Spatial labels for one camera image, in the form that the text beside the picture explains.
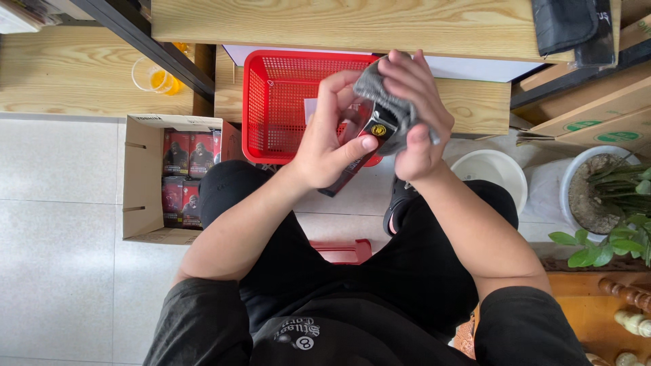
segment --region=man's right hand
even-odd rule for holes
[[[418,112],[422,124],[407,133],[407,149],[396,156],[396,175],[412,184],[444,167],[442,155],[450,141],[454,117],[445,109],[436,89],[434,76],[419,49],[412,60],[402,52],[392,49],[389,61],[380,61],[378,70],[385,76],[384,87],[398,98],[409,100]],[[429,137],[429,126],[441,138],[434,146]]]

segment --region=man's hand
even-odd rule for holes
[[[374,136],[355,137],[362,126],[353,119],[337,138],[337,126],[357,98],[352,84],[360,75],[361,71],[347,70],[321,80],[316,111],[305,129],[296,157],[283,168],[293,170],[308,188],[330,186],[350,163],[378,147]]]
[[[423,122],[407,133],[407,149],[396,156],[396,175],[413,183],[445,164],[441,157],[445,144],[450,141],[454,117],[441,102],[434,76],[421,49],[416,52],[413,60],[392,49],[389,61],[382,60],[378,65],[380,74],[385,76],[384,87],[398,98],[413,103],[419,120]],[[430,141],[429,126],[441,138],[436,146],[432,146]]]

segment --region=green logo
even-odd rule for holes
[[[597,135],[594,137],[595,140],[603,141],[605,143],[623,143],[640,138],[642,138],[642,134],[632,131],[607,132],[605,134]]]
[[[565,126],[565,130],[569,131],[569,132],[574,132],[574,131],[578,131],[578,130],[580,130],[582,128],[594,126],[595,124],[599,124],[601,122],[603,122],[603,121],[601,121],[601,120],[580,120],[578,122],[573,122],[573,123],[567,124]]]

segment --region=black metal frame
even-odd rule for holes
[[[619,63],[614,68],[582,68],[511,97],[511,109],[536,102],[550,95],[578,87],[588,81],[601,79],[631,66],[651,60],[651,38],[620,51]]]
[[[72,2],[178,78],[204,99],[215,100],[215,81],[170,42],[152,38],[151,23],[126,0],[72,0]]]

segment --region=black t-shirt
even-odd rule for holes
[[[144,365],[591,366],[558,303],[531,287],[486,297],[476,361],[369,299],[311,300],[251,336],[235,281],[187,279],[165,298]]]

